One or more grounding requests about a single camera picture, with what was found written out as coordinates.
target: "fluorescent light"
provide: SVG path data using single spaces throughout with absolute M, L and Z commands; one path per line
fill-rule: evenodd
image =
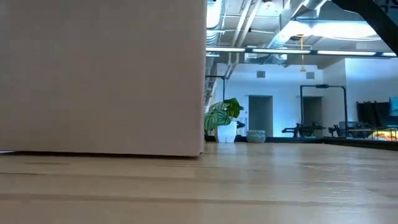
M 318 54 L 323 55 L 352 55 L 352 56 L 373 56 L 375 52 L 350 52 L 350 51 L 336 51 L 336 50 L 319 50 Z
M 208 52 L 244 52 L 245 50 L 238 47 L 206 47 Z
M 310 50 L 289 50 L 289 49 L 252 49 L 253 53 L 267 54 L 309 54 Z
M 381 56 L 383 56 L 383 57 L 396 57 L 397 54 L 392 53 L 392 52 L 384 52 L 383 54 L 381 54 Z
M 215 55 L 215 54 L 206 54 L 206 57 L 220 57 L 220 55 Z

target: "decorative vase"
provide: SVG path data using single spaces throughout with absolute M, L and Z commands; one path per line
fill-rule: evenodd
M 266 131 L 249 130 L 246 139 L 252 143 L 264 143 L 266 141 Z
M 234 142 L 236 137 L 236 121 L 231 121 L 229 125 L 217 126 L 216 128 L 216 140 L 218 142 Z

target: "doorway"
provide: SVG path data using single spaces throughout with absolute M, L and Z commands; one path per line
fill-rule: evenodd
M 322 97 L 321 96 L 304 96 L 303 97 L 303 115 L 305 127 L 311 126 L 313 123 L 322 125 Z M 313 135 L 317 138 L 323 137 L 323 130 L 314 130 Z
M 272 96 L 249 96 L 249 129 L 266 131 L 267 137 L 274 135 Z

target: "ceiling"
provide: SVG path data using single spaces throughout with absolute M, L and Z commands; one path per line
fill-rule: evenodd
M 231 46 L 234 32 L 238 26 L 239 17 L 241 15 L 241 8 L 243 7 L 244 1 L 251 0 L 225 0 L 226 1 L 226 11 L 224 17 L 224 25 L 222 27 L 225 32 L 221 35 L 220 46 Z M 286 0 L 271 0 L 272 3 L 263 3 L 258 10 L 256 17 L 251 24 L 251 31 L 248 32 L 247 36 L 244 38 L 242 47 L 247 46 L 259 46 L 267 45 L 272 38 L 275 36 L 275 32 L 279 30 L 279 15 L 283 11 L 283 2 Z M 329 18 L 345 18 L 349 20 L 363 20 L 358 14 L 352 12 L 346 12 L 340 9 L 338 6 L 328 1 L 321 9 L 319 19 Z M 318 36 L 308 36 L 303 38 L 303 44 L 305 48 L 312 49 L 328 49 L 328 50 L 380 50 L 389 51 L 388 46 L 382 41 L 352 41 L 352 40 L 335 40 L 328 39 Z M 288 41 L 285 45 L 287 48 L 300 48 L 300 43 L 297 41 Z M 289 55 L 286 64 L 301 64 L 301 56 L 299 55 Z M 322 64 L 325 60 L 324 57 L 311 57 L 308 56 L 308 64 Z

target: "black metal frame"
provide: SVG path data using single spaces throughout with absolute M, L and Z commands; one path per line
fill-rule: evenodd
M 347 113 L 347 89 L 345 86 L 334 86 L 334 85 L 300 85 L 300 106 L 301 106 L 301 125 L 304 125 L 304 98 L 303 98 L 303 88 L 304 87 L 314 87 L 314 88 L 342 88 L 344 91 L 344 116 L 345 116 L 345 126 L 346 126 L 346 138 L 348 137 L 348 113 Z
M 225 77 L 217 75 L 207 75 L 205 78 L 221 78 L 223 80 L 223 101 L 225 100 Z

